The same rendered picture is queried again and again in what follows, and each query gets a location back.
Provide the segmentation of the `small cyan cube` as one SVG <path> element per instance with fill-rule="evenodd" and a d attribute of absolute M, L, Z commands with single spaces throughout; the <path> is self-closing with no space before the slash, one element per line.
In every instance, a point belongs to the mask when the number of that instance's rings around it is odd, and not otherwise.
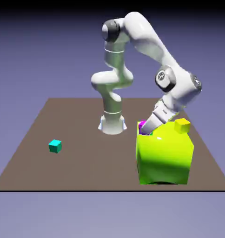
<path fill-rule="evenodd" d="M 59 153 L 62 149 L 62 142 L 60 140 L 52 140 L 49 144 L 49 151 L 53 153 Z"/>

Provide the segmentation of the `small yellow cube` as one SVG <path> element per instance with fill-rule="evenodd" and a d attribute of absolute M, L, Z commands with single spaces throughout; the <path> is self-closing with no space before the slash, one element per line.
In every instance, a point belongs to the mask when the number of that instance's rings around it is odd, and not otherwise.
<path fill-rule="evenodd" d="M 188 133 L 190 131 L 191 123 L 185 118 L 176 119 L 174 121 L 174 129 L 178 133 Z"/>

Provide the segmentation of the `small magenta cube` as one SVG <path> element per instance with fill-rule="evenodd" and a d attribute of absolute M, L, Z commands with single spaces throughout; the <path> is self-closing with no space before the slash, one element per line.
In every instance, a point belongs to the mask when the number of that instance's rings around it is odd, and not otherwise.
<path fill-rule="evenodd" d="M 141 131 L 141 128 L 142 128 L 142 126 L 145 124 L 145 122 L 146 121 L 141 121 L 140 123 L 139 123 L 139 125 L 138 125 L 138 128 L 139 128 L 139 134 L 143 134 L 143 135 L 145 135 L 145 133 L 143 132 L 143 131 Z"/>

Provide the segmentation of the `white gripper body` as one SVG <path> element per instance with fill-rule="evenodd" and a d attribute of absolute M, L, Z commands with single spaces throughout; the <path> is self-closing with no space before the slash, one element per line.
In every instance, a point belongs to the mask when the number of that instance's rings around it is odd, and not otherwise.
<path fill-rule="evenodd" d="M 155 112 L 152 112 L 151 116 L 147 119 L 147 121 L 141 127 L 142 134 L 150 134 L 152 131 L 160 127 L 162 124 L 166 123 L 160 116 L 158 116 Z"/>

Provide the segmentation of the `large lime green box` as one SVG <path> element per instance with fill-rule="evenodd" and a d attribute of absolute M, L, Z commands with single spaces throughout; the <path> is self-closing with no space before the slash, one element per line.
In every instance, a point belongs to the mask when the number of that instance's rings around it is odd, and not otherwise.
<path fill-rule="evenodd" d="M 139 123 L 136 162 L 140 184 L 186 185 L 194 151 L 188 133 L 178 133 L 174 121 L 169 121 L 152 135 L 143 135 L 139 134 Z"/>

